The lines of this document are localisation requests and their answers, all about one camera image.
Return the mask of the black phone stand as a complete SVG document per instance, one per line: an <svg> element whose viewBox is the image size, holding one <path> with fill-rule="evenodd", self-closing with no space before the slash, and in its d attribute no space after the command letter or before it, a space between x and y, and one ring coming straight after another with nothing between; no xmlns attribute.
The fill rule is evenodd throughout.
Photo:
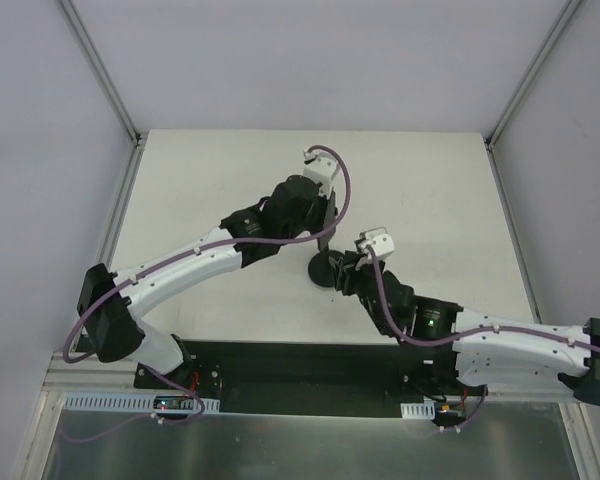
<svg viewBox="0 0 600 480"><path fill-rule="evenodd" d="M323 250L316 253L308 264L308 275L311 282L321 288L332 289L335 278L331 262L339 261L344 254L336 250Z"/></svg>

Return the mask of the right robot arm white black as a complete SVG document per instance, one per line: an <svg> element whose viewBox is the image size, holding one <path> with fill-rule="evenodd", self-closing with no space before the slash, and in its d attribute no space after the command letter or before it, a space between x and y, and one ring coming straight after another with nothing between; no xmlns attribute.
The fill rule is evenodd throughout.
<svg viewBox="0 0 600 480"><path fill-rule="evenodd" d="M335 290L357 297L382 335L454 356L430 369L437 392L453 394L463 385L531 388L547 383L600 407L600 318L572 326L518 323L418 296L377 258L335 253L327 265Z"/></svg>

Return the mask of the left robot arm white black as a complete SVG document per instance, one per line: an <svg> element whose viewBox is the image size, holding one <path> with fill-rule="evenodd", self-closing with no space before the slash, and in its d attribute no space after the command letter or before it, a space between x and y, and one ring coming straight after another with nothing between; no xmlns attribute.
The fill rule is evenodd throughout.
<svg viewBox="0 0 600 480"><path fill-rule="evenodd" d="M102 363L131 359L156 371L171 389L189 385L193 366L184 344L144 322L144 315L198 283L278 254L302 233L325 247L335 218L332 182L292 175L172 254L118 273L104 264L91 267L77 312L92 355Z"/></svg>

